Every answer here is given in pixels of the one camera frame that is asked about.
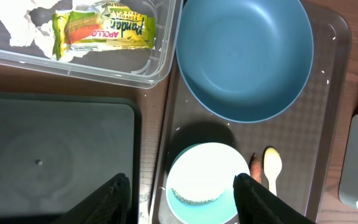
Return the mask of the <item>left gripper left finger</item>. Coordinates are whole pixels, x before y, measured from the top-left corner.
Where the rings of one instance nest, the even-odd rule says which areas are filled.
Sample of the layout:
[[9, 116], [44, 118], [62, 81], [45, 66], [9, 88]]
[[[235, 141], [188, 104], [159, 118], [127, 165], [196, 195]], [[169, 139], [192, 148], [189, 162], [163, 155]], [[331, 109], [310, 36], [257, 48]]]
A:
[[125, 224], [130, 203], [130, 180], [118, 173], [52, 224]]

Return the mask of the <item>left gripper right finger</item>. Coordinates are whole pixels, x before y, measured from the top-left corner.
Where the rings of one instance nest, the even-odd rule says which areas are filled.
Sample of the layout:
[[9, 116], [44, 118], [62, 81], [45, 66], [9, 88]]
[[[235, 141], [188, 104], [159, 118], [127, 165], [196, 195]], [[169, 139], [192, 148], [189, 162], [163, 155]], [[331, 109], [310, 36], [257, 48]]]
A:
[[314, 224], [248, 174], [235, 176], [233, 188], [240, 224]]

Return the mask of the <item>dark blue plate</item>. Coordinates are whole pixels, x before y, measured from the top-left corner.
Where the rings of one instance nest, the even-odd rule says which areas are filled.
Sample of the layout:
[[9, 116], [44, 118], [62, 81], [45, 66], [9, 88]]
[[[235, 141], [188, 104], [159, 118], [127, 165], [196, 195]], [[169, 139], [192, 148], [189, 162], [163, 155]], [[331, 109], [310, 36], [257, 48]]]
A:
[[258, 123], [288, 109], [306, 86], [313, 30], [300, 0], [188, 0], [176, 55], [205, 108]]

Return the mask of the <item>green yellow snack wrapper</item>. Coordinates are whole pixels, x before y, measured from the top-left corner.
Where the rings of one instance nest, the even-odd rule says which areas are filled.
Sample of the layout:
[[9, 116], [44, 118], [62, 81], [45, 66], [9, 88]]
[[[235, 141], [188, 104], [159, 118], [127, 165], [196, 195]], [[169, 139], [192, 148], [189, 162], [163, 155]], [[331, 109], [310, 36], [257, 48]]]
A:
[[66, 60], [79, 53], [151, 49], [155, 28], [154, 17], [114, 1], [96, 2], [85, 11], [55, 11], [52, 55]]

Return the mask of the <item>white tissue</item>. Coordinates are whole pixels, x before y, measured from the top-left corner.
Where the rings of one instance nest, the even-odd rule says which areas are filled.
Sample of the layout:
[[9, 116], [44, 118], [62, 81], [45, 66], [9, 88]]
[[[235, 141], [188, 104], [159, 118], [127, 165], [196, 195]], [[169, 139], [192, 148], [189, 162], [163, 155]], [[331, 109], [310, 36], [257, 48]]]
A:
[[55, 34], [52, 29], [52, 14], [45, 16], [46, 23], [36, 26], [30, 13], [36, 9], [52, 9], [60, 0], [0, 0], [0, 21], [9, 32], [11, 47], [29, 47], [35, 44], [43, 56], [42, 60], [54, 60], [52, 53]]

